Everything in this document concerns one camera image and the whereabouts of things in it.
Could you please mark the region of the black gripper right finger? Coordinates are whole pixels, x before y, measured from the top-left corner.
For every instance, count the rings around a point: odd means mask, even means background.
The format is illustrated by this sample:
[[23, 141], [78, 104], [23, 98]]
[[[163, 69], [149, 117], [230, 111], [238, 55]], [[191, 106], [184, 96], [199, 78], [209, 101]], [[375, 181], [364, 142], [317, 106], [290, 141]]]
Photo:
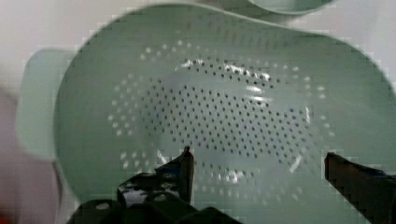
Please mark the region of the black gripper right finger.
[[329, 152], [326, 180], [371, 224], [395, 224], [396, 178]]

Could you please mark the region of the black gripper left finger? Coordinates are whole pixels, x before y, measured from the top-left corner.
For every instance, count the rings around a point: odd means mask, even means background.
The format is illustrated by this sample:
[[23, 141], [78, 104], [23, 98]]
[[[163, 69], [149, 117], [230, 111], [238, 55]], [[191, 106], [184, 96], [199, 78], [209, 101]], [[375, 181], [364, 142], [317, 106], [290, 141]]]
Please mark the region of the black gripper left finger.
[[191, 201], [194, 177], [194, 157], [191, 147], [152, 173], [139, 173], [121, 183], [117, 188], [117, 201], [122, 205], [142, 203], [148, 196], [167, 192], [184, 202]]

